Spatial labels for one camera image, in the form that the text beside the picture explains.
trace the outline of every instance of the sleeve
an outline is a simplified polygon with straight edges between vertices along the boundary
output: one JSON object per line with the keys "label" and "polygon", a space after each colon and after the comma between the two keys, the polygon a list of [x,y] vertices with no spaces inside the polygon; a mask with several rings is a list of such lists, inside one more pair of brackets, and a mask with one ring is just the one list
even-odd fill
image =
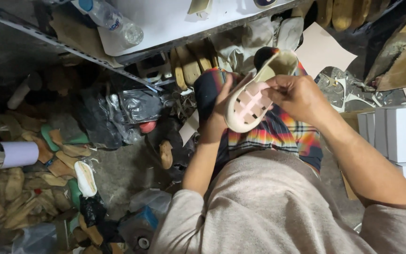
{"label": "sleeve", "polygon": [[406,253],[406,210],[382,205],[367,207],[359,235],[377,253]]}
{"label": "sleeve", "polygon": [[204,223],[200,194],[180,190],[172,198],[165,219],[155,231],[149,253],[194,253],[199,248],[199,230]]}

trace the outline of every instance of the person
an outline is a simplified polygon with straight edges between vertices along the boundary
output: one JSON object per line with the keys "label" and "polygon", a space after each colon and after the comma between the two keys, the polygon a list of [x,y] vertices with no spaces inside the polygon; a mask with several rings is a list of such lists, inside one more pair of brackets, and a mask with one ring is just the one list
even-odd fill
{"label": "person", "polygon": [[[267,80],[262,94],[273,109],[238,136],[223,118],[236,75],[210,70],[201,79],[199,144],[149,253],[406,253],[405,177],[342,119],[310,76]],[[287,118],[294,125],[276,132]],[[365,207],[360,234],[342,221],[319,179],[322,152],[313,128]]]}

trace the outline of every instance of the plaid shorts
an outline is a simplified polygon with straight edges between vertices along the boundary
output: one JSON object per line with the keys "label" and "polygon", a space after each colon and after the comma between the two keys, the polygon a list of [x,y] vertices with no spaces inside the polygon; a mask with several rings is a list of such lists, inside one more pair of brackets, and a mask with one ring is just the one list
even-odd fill
{"label": "plaid shorts", "polygon": [[[270,47],[259,49],[254,57],[256,69],[259,70],[263,63],[277,51],[277,48]],[[215,99],[225,83],[227,73],[216,67],[206,70],[195,81],[195,99],[200,123],[204,123],[211,115]],[[233,87],[235,87],[243,77],[237,73],[231,74],[234,80]],[[299,62],[294,75],[306,74]],[[295,121],[278,105],[273,104],[273,109],[266,113],[265,120],[253,130],[247,133],[236,133],[229,129],[225,131],[219,146],[213,177],[229,160],[248,152],[265,149],[280,150],[299,157],[319,172],[323,157],[319,138],[319,131],[316,128],[307,123]]]}

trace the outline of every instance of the water bottle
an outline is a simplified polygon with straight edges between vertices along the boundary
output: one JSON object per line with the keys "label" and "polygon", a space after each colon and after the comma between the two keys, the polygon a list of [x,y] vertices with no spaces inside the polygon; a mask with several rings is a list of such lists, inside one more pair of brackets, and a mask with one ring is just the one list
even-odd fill
{"label": "water bottle", "polygon": [[79,0],[79,6],[98,26],[116,33],[123,48],[135,46],[144,39],[144,32],[139,26],[104,0]]}

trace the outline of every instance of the red object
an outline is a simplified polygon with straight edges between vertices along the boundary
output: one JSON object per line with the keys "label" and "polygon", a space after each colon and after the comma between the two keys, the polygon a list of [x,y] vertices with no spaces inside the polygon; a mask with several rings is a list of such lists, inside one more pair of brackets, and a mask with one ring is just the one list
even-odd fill
{"label": "red object", "polygon": [[139,124],[140,131],[142,133],[149,133],[150,131],[154,130],[156,127],[156,121],[146,122]]}

